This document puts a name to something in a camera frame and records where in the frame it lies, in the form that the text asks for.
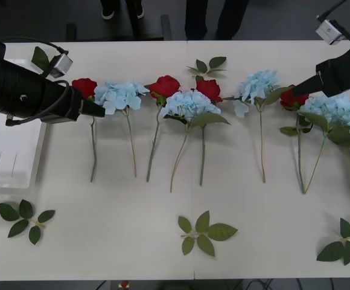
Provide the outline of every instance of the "leaf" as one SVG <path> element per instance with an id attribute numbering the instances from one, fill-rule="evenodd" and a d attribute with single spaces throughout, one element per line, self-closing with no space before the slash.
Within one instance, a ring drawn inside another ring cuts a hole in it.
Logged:
<path id="1" fill-rule="evenodd" d="M 21 203 L 19 204 L 19 215 L 24 219 L 31 219 L 33 214 L 31 203 L 24 199 L 21 200 Z"/>
<path id="2" fill-rule="evenodd" d="M 41 229 L 35 225 L 29 231 L 29 240 L 33 245 L 36 245 L 41 238 Z"/>
<path id="3" fill-rule="evenodd" d="M 350 241 L 345 242 L 344 247 L 344 266 L 348 265 L 350 263 Z"/>
<path id="4" fill-rule="evenodd" d="M 45 71 L 49 66 L 49 58 L 40 47 L 36 47 L 34 49 L 31 62 L 33 62 L 36 66 L 38 66 L 43 71 Z"/>
<path id="5" fill-rule="evenodd" d="M 177 224 L 180 226 L 180 228 L 188 234 L 191 231 L 191 224 L 187 218 L 184 216 L 179 216 L 177 219 Z"/>
<path id="6" fill-rule="evenodd" d="M 289 137 L 298 135 L 296 127 L 282 127 L 282 128 L 279 128 L 279 130 L 281 133 Z"/>
<path id="7" fill-rule="evenodd" d="M 192 68 L 190 66 L 187 66 L 191 71 L 193 71 L 194 73 L 199 73 L 199 70 L 197 70 L 196 68 Z"/>
<path id="8" fill-rule="evenodd" d="M 350 148 L 350 133 L 347 127 L 333 127 L 328 134 L 328 139 L 334 144 Z"/>
<path id="9" fill-rule="evenodd" d="M 319 126 L 321 130 L 324 132 L 328 131 L 328 121 L 325 117 L 312 114 L 312 113 L 301 113 L 300 115 L 304 116 L 306 119 L 308 119 L 311 123 L 315 124 L 316 126 Z"/>
<path id="10" fill-rule="evenodd" d="M 344 255 L 344 245 L 341 242 L 333 242 L 327 245 L 317 256 L 317 261 L 334 262 L 340 260 Z"/>
<path id="11" fill-rule="evenodd" d="M 202 76 L 196 76 L 195 77 L 195 81 L 196 82 L 199 82 L 199 81 L 201 81 L 201 80 L 205 80 Z"/>
<path id="12" fill-rule="evenodd" d="M 0 215 L 5 221 L 8 222 L 13 222 L 19 219 L 18 213 L 10 204 L 0 204 Z"/>
<path id="13" fill-rule="evenodd" d="M 195 229 L 198 233 L 203 233 L 207 231 L 210 223 L 210 212 L 206 211 L 198 217 L 197 222 L 195 224 Z"/>
<path id="14" fill-rule="evenodd" d="M 196 126 L 206 126 L 207 124 L 211 123 L 224 123 L 231 125 L 225 118 L 223 118 L 221 115 L 214 114 L 212 112 L 206 112 L 201 115 L 196 116 L 193 118 L 190 128 L 194 128 Z"/>
<path id="15" fill-rule="evenodd" d="M 290 89 L 291 89 L 291 87 L 286 87 L 286 88 L 284 87 L 284 88 L 275 89 L 264 99 L 265 105 L 271 105 L 271 104 L 275 103 L 276 101 L 279 100 L 279 98 L 281 98 L 281 94 L 283 92 L 289 91 Z"/>
<path id="16" fill-rule="evenodd" d="M 197 245 L 207 255 L 215 257 L 214 246 L 212 245 L 212 242 L 209 240 L 209 238 L 206 237 L 204 234 L 201 234 L 197 238 Z"/>
<path id="17" fill-rule="evenodd" d="M 177 120 L 177 121 L 182 122 L 184 125 L 187 125 L 187 120 L 184 118 L 179 118 L 179 117 L 175 117 L 172 115 L 166 115 L 163 117 L 163 119 L 173 119 L 173 120 Z"/>
<path id="18" fill-rule="evenodd" d="M 47 222 L 48 220 L 50 220 L 54 214 L 56 213 L 55 210 L 45 210 L 43 213 L 41 213 L 38 216 L 38 222 L 39 223 L 43 223 L 43 222 Z"/>
<path id="19" fill-rule="evenodd" d="M 344 239 L 350 237 L 350 223 L 344 219 L 340 219 L 340 234 Z"/>
<path id="20" fill-rule="evenodd" d="M 189 254 L 194 248 L 195 241 L 192 237 L 186 237 L 182 244 L 182 252 L 183 255 Z"/>
<path id="21" fill-rule="evenodd" d="M 226 61 L 225 56 L 213 57 L 209 62 L 209 66 L 210 68 L 217 68 L 218 66 L 224 64 L 225 61 Z"/>
<path id="22" fill-rule="evenodd" d="M 201 62 L 199 59 L 197 59 L 197 68 L 202 74 L 207 72 L 207 65 L 204 62 Z"/>
<path id="23" fill-rule="evenodd" d="M 23 219 L 19 222 L 16 222 L 10 229 L 7 237 L 14 237 L 18 234 L 21 234 L 27 226 L 29 225 L 29 221 L 27 219 Z"/>
<path id="24" fill-rule="evenodd" d="M 207 230 L 207 235 L 212 240 L 223 241 L 230 239 L 238 230 L 226 224 L 214 224 Z"/>

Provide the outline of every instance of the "black cable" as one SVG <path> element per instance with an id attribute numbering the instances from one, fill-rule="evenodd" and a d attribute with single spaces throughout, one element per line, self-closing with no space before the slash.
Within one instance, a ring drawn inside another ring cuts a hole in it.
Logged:
<path id="1" fill-rule="evenodd" d="M 105 284 L 105 282 L 107 282 L 107 280 L 102 281 L 101 284 L 98 285 L 98 287 L 96 288 L 96 290 L 99 290 L 99 289 Z"/>
<path id="2" fill-rule="evenodd" d="M 38 114 L 31 116 L 29 118 L 23 119 L 23 120 L 6 120 L 6 125 L 7 126 L 15 126 L 15 125 L 28 123 L 28 122 L 33 121 L 35 119 L 44 117 L 47 113 L 49 113 L 55 107 L 57 107 L 58 104 L 61 103 L 61 101 L 68 95 L 68 92 L 70 90 L 70 85 L 66 80 L 58 80 L 55 83 L 64 83 L 66 85 L 66 87 L 65 87 L 62 95 L 52 105 L 47 107 L 45 110 L 39 112 Z"/>

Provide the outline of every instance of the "red rose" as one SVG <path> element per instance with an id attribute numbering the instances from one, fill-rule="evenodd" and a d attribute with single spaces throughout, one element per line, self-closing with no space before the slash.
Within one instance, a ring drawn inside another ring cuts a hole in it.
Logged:
<path id="1" fill-rule="evenodd" d="M 168 98 L 175 94 L 179 88 L 180 83 L 176 79 L 170 76 L 165 76 L 158 78 L 157 82 L 150 86 L 150 92 L 153 98 L 158 98 L 157 94 Z"/>
<path id="2" fill-rule="evenodd" d="M 97 87 L 97 82 L 91 79 L 79 79 L 72 82 L 73 88 L 79 89 L 84 98 L 89 98 L 95 95 L 95 88 Z"/>
<path id="3" fill-rule="evenodd" d="M 200 80 L 197 82 L 197 91 L 200 91 L 203 95 L 209 98 L 213 104 L 223 101 L 222 98 L 219 97 L 221 89 L 216 80 Z"/>
<path id="4" fill-rule="evenodd" d="M 279 103 L 288 111 L 297 111 L 303 104 L 305 104 L 305 101 L 308 100 L 308 98 L 309 94 L 295 97 L 290 89 L 281 94 L 281 101 Z"/>

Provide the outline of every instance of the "black pants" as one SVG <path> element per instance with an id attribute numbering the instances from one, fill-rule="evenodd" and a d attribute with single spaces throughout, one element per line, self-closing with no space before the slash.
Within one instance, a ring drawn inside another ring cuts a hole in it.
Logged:
<path id="1" fill-rule="evenodd" d="M 249 0 L 226 0 L 219 17 L 217 37 L 232 39 L 240 29 Z M 207 33 L 208 0 L 187 0 L 185 31 L 187 39 L 203 39 Z"/>

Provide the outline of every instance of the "blue hydrangea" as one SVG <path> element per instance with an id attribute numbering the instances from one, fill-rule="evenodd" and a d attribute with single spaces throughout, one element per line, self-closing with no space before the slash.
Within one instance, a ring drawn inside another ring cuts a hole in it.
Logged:
<path id="1" fill-rule="evenodd" d="M 144 86 L 136 82 L 116 84 L 108 80 L 104 86 L 95 88 L 95 103 L 105 108 L 106 115 L 113 115 L 115 111 L 123 110 L 127 106 L 131 109 L 140 109 L 141 99 L 139 94 L 149 92 Z"/>
<path id="2" fill-rule="evenodd" d="M 247 101 L 254 105 L 254 98 L 266 98 L 270 91 L 278 88 L 277 71 L 257 71 L 247 77 L 247 80 L 238 87 L 238 95 L 235 97 L 238 100 L 233 102 L 234 111 L 238 117 L 243 118 L 245 113 L 249 111 Z"/>
<path id="3" fill-rule="evenodd" d="M 346 94 L 340 94 L 330 98 L 325 95 L 310 97 L 301 106 L 299 112 L 321 115 L 329 123 L 350 127 L 350 98 Z"/>
<path id="4" fill-rule="evenodd" d="M 190 122 L 196 115 L 206 112 L 221 114 L 221 110 L 213 105 L 209 98 L 194 90 L 186 93 L 176 92 L 172 97 L 167 98 L 161 115 L 176 115 Z"/>

